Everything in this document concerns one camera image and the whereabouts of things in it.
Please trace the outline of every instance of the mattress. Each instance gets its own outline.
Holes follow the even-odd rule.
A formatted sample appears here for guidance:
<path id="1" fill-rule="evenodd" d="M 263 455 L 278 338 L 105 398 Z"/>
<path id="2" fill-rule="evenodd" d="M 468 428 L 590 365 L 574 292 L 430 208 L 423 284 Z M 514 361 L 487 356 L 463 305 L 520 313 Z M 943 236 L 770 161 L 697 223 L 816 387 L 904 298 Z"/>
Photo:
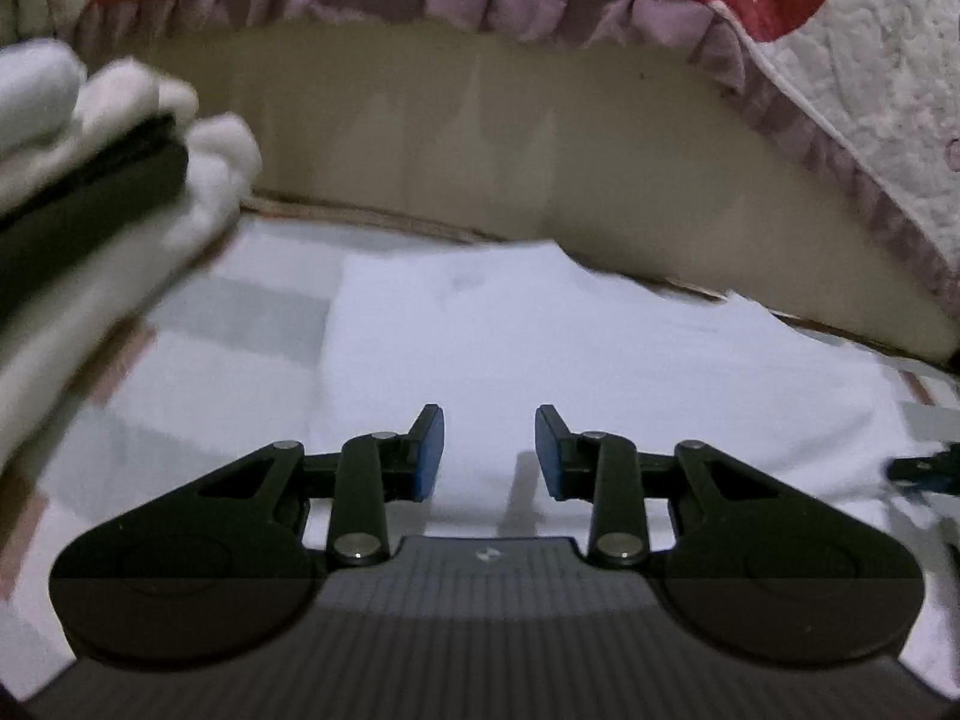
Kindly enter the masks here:
<path id="1" fill-rule="evenodd" d="M 553 238 L 606 269 L 736 290 L 931 359 L 960 343 L 835 181 L 785 160 L 661 47 L 302 20 L 107 55 L 129 50 L 188 79 L 206 112 L 241 113 L 268 194 Z"/>

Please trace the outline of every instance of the black object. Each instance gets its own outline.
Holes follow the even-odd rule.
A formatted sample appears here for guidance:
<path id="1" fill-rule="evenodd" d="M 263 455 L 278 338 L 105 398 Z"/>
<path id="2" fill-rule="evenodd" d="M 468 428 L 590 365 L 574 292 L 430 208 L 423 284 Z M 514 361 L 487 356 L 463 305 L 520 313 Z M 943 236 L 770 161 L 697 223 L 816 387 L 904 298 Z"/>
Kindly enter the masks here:
<path id="1" fill-rule="evenodd" d="M 0 218 L 0 322 L 121 229 L 172 204 L 186 148 L 170 117 L 149 119 Z"/>
<path id="2" fill-rule="evenodd" d="M 904 493 L 960 495 L 960 443 L 927 457 L 891 460 L 887 479 Z"/>
<path id="3" fill-rule="evenodd" d="M 80 660 L 40 718 L 935 718 L 896 660 L 923 600 L 893 538 L 704 445 L 637 453 L 536 413 L 568 538 L 405 538 L 443 415 L 339 455 L 277 442 L 86 533 L 50 594 Z M 333 497 L 322 552 L 309 499 Z M 652 553 L 644 497 L 676 546 Z"/>

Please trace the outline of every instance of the quilted blanket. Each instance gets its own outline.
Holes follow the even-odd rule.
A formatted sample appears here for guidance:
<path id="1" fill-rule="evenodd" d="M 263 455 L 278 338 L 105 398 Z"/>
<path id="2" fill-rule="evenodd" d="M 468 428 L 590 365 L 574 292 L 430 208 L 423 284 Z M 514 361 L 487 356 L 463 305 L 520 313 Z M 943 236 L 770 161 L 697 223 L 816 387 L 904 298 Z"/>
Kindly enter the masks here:
<path id="1" fill-rule="evenodd" d="M 119 7 L 135 1 L 152 1 L 155 7 L 147 11 Z M 27 33 L 66 33 L 85 23 L 88 29 L 116 35 L 137 23 L 152 22 L 158 33 L 169 34 L 184 19 L 209 20 L 216 10 L 214 1 L 20 0 L 20 28 Z M 330 2 L 305 5 L 306 1 L 219 0 L 229 16 L 242 10 L 248 22 L 257 20 L 253 13 L 258 10 L 261 23 L 304 15 L 306 8 L 323 14 Z M 454 7 L 453 0 L 440 6 L 435 1 L 427 1 L 428 15 Z M 457 7 L 463 1 L 458 0 Z M 491 1 L 482 0 L 481 10 Z M 514 9 L 509 18 L 523 22 L 517 30 L 521 36 L 543 32 L 539 30 L 543 20 L 577 17 L 563 13 L 563 6 L 557 5 L 562 0 L 541 1 L 536 7 L 528 7 L 529 1 L 506 1 L 507 8 Z M 675 6 L 690 2 L 701 10 Z M 686 46 L 694 33 L 698 42 L 707 30 L 703 12 L 709 14 L 707 22 L 717 16 L 731 25 L 743 62 L 772 83 L 769 92 L 755 90 L 748 100 L 744 106 L 748 119 L 750 105 L 760 106 L 768 134 L 795 159 L 839 181 L 875 240 L 890 247 L 944 309 L 960 319 L 960 0 L 589 3 L 594 27 L 590 34 L 601 37 L 611 36 L 602 26 L 621 18 L 624 8 L 632 8 L 635 25 L 640 19 L 637 12 L 645 8 L 649 15 L 654 5 L 656 18 L 647 23 L 644 37 L 667 45 Z M 356 11 L 354 2 L 341 7 L 339 15 L 355 16 Z M 578 18 L 583 12 L 578 11 Z M 104 14 L 112 16 L 107 19 Z M 613 37 L 625 39 L 623 34 Z M 749 74 L 741 73 L 728 85 L 743 95 L 749 82 Z"/>

